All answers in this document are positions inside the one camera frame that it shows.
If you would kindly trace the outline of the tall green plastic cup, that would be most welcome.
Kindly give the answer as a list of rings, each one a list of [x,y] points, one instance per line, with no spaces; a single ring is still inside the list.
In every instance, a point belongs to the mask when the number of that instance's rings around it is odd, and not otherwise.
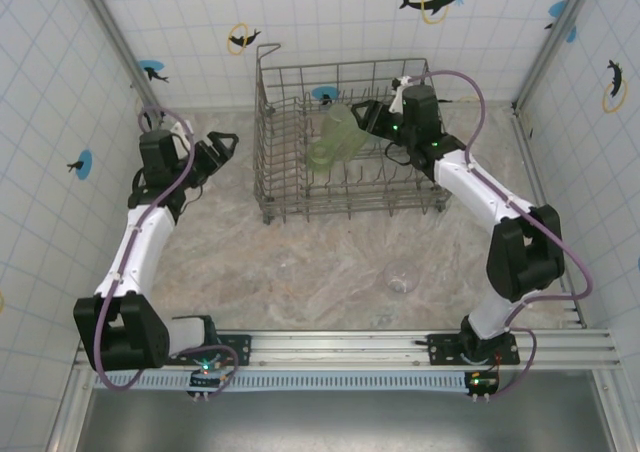
[[[337,162],[349,162],[368,141],[369,134],[357,125],[331,129],[307,151],[307,166],[313,172],[328,172]]]

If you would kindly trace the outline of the clear plastic cup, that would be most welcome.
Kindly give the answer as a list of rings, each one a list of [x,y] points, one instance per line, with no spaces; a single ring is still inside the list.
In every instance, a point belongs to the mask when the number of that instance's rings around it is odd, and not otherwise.
[[[406,294],[414,291],[419,285],[420,272],[411,261],[397,259],[385,266],[383,278],[391,291]]]

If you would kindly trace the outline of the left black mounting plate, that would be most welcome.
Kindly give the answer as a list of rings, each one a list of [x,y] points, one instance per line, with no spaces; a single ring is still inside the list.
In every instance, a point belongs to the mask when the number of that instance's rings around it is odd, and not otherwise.
[[[249,364],[252,337],[249,334],[219,334],[214,341],[215,344],[224,345],[232,348],[238,355],[238,362],[240,366],[246,366]],[[208,350],[204,352],[197,352],[195,354],[179,354],[170,357],[166,365],[167,366],[186,366],[187,364],[205,365],[211,369],[216,363],[222,364],[226,362],[231,364],[233,361],[229,352],[220,350]]]

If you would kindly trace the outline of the black mounting plate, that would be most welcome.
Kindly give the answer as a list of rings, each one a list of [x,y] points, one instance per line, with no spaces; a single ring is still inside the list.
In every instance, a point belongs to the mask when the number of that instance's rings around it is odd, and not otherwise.
[[[246,366],[249,364],[252,337],[249,334],[219,334],[214,341],[215,344],[224,345],[232,348],[238,355],[238,362],[240,366]],[[220,350],[208,350],[204,352],[197,352],[195,354],[179,354],[170,357],[166,365],[167,366],[186,366],[187,364],[205,365],[211,369],[216,363],[222,364],[226,362],[231,364],[233,361],[229,352]]]
[[[431,333],[415,345],[423,347],[434,366],[489,366],[500,361],[501,365],[519,365],[521,359],[515,337],[503,333],[488,340],[477,339],[473,334]]]

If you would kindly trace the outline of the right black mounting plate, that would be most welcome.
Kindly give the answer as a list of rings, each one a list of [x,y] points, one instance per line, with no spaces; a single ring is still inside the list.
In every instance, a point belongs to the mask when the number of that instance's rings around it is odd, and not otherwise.
[[[431,333],[415,345],[423,347],[434,366],[489,366],[500,361],[501,365],[519,365],[521,359],[515,337],[503,333],[488,340],[477,339],[473,334]]]

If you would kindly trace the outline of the grey metal panel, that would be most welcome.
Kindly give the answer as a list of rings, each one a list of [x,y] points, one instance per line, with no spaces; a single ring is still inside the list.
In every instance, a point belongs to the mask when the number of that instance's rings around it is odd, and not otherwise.
[[[75,381],[47,452],[614,452],[586,373],[530,375],[505,395],[409,391],[94,390]]]

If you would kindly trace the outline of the aluminium frame post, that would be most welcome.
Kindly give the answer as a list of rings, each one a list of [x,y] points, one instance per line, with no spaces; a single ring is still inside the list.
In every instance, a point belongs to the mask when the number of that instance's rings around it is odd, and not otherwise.
[[[540,53],[526,77],[526,80],[512,103],[514,112],[519,115],[531,101],[534,92],[541,83],[544,75],[551,66],[559,48],[566,42],[566,38],[576,25],[578,15],[586,0],[565,0],[565,5],[560,14],[555,18],[550,35],[548,36]]]
[[[114,49],[120,64],[128,76],[130,87],[137,93],[143,107],[158,106],[158,99],[153,92],[146,73],[139,66],[134,53],[118,26],[105,0],[84,0],[94,19],[106,36],[107,42]],[[149,109],[147,114],[154,121],[161,118],[160,112]]]

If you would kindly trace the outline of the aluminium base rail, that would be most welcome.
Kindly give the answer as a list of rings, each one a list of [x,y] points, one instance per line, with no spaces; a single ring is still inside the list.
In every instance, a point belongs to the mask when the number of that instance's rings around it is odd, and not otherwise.
[[[426,331],[249,331],[252,337],[246,370],[484,370],[492,365],[430,364],[426,349],[414,344]],[[621,359],[609,331],[542,329],[514,334],[519,371],[533,357],[534,371],[612,370]]]

